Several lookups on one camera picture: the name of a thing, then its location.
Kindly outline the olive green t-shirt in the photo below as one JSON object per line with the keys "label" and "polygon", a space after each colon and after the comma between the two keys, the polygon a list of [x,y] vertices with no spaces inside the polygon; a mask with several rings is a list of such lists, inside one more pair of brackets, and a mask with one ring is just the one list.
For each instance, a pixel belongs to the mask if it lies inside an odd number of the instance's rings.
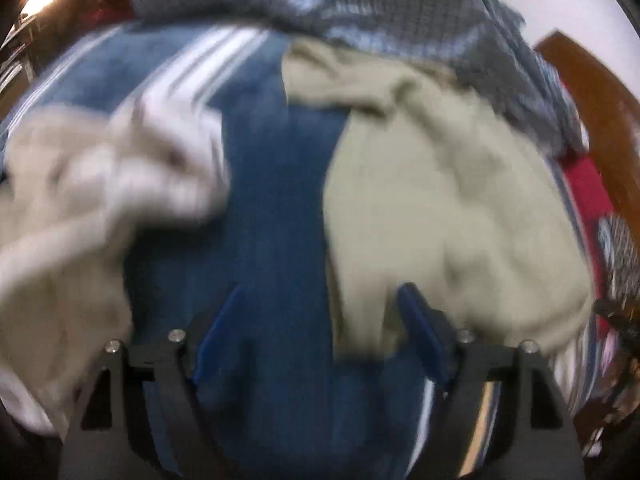
{"label": "olive green t-shirt", "polygon": [[338,356],[397,349],[409,282],[498,344],[582,331],[590,269],[547,159],[448,68],[303,38],[282,79],[292,104],[348,111],[322,195]]}

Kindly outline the blue striped blanket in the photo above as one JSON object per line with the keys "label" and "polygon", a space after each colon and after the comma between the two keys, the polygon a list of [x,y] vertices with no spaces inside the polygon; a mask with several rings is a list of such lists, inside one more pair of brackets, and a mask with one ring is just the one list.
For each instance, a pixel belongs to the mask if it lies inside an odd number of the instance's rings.
{"label": "blue striped blanket", "polygon": [[[404,336],[389,356],[335,353],[322,195],[348,111],[288,102],[282,61],[299,39],[243,23],[130,25],[92,34],[2,122],[1,186],[9,137],[40,107],[111,115],[154,98],[219,110],[230,170],[224,211],[195,226],[136,233],[122,267],[132,331],[112,340],[152,344],[220,306],[239,286],[245,307],[230,347],[198,390],[206,426],[239,479],[411,479],[435,411],[435,387],[400,315]],[[563,171],[538,151],[589,266]],[[592,306],[585,327],[563,349],[546,353],[535,341],[570,419],[592,385]]]}

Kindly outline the white garment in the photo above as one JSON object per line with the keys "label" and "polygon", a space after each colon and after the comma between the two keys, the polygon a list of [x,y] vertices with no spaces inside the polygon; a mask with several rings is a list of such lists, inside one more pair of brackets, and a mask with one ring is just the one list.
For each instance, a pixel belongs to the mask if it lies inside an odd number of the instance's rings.
{"label": "white garment", "polygon": [[131,334],[122,267],[136,233],[224,211],[222,115],[154,98],[111,115],[48,105],[10,135],[4,169],[1,402],[62,436],[93,359]]}

